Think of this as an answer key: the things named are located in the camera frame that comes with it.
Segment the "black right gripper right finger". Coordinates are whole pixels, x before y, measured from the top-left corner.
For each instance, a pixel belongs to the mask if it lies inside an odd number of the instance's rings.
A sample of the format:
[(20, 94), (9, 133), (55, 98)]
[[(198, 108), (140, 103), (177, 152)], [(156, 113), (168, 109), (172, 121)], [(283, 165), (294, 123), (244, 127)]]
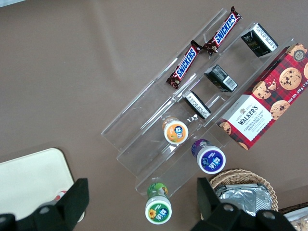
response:
[(197, 222), (193, 231), (254, 231), (255, 218), (235, 205), (222, 203), (207, 178), (197, 179), (197, 202), (203, 220)]

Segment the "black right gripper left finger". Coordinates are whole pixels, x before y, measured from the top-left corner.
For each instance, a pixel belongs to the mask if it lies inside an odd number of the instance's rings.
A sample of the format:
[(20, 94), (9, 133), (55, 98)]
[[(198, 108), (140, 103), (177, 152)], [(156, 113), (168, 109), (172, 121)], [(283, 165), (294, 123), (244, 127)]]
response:
[(39, 207), (33, 213), (36, 231), (72, 231), (89, 204), (87, 178), (78, 179), (54, 204)]

